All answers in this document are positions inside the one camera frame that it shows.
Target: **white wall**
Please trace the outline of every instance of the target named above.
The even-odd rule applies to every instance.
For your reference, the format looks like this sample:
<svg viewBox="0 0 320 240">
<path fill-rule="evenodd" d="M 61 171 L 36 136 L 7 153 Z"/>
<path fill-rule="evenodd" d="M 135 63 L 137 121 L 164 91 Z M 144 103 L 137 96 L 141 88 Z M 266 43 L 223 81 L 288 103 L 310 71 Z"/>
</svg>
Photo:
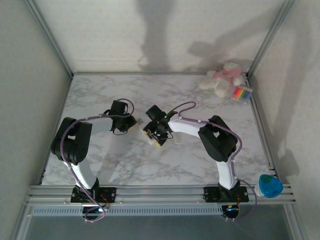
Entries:
<svg viewBox="0 0 320 240">
<path fill-rule="evenodd" d="M 0 3 L 0 239 L 44 167 L 69 80 L 22 0 Z"/>
<path fill-rule="evenodd" d="M 74 72 L 248 67 L 283 0 L 37 0 Z"/>
<path fill-rule="evenodd" d="M 320 1 L 296 0 L 255 73 L 279 172 L 320 239 Z"/>
</svg>

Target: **blue plastic object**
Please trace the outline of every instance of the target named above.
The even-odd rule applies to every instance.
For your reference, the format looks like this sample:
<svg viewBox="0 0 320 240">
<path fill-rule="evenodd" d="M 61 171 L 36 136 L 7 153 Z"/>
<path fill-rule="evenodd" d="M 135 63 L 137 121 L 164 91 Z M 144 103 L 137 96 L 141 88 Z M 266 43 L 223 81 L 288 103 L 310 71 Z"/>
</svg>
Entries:
<svg viewBox="0 0 320 240">
<path fill-rule="evenodd" d="M 259 178 L 259 187 L 266 198 L 275 198 L 281 194 L 284 185 L 273 176 L 262 174 Z"/>
</svg>

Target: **marble surface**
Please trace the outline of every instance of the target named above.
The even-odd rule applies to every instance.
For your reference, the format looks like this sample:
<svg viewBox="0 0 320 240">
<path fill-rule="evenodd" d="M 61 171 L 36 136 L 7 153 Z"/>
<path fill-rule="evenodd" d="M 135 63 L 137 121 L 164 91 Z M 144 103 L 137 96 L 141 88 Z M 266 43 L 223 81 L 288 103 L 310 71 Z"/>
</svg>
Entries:
<svg viewBox="0 0 320 240">
<path fill-rule="evenodd" d="M 163 146 L 150 145 L 139 129 L 150 121 L 145 112 L 152 105 L 168 112 L 187 101 L 195 101 L 197 106 L 184 116 L 206 120 L 219 115 L 241 137 L 243 149 L 235 159 L 235 172 L 239 178 L 255 183 L 260 174 L 268 173 L 268 161 L 251 106 L 218 98 L 211 90 L 198 89 L 200 78 L 202 76 L 198 75 L 74 77 L 62 119 L 95 116 L 109 109 L 113 100 L 127 98 L 133 101 L 133 115 L 140 122 L 122 136 L 111 132 L 91 136 L 87 159 L 100 184 L 217 184 L 216 162 L 209 157 L 199 138 L 180 133 L 175 141 L 168 140 Z M 75 181 L 63 162 L 51 154 L 42 184 L 74 185 Z"/>
</svg>

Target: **plush toy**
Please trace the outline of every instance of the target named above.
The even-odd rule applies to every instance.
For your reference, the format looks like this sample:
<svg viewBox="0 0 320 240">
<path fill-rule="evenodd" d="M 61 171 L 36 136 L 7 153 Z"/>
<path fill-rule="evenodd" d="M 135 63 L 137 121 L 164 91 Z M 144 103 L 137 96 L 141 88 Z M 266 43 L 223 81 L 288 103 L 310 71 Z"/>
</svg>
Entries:
<svg viewBox="0 0 320 240">
<path fill-rule="evenodd" d="M 242 68 L 239 64 L 228 62 L 220 71 L 209 70 L 207 77 L 200 80 L 198 86 L 202 90 L 214 89 L 215 94 L 224 98 L 232 86 L 239 86 L 243 83 L 241 76 Z"/>
</svg>

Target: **pink plush toy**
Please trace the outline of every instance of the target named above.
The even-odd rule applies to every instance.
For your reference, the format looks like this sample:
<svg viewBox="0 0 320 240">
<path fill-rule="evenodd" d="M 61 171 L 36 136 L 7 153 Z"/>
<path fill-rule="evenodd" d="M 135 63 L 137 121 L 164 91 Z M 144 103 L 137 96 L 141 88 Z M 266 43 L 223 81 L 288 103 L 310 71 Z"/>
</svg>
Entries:
<svg viewBox="0 0 320 240">
<path fill-rule="evenodd" d="M 214 89 L 215 94 L 224 98 L 232 86 L 239 86 L 243 83 L 241 76 L 242 68 L 239 64 L 228 62 L 220 71 L 209 70 L 205 79 L 199 81 L 198 86 L 202 90 Z"/>
</svg>

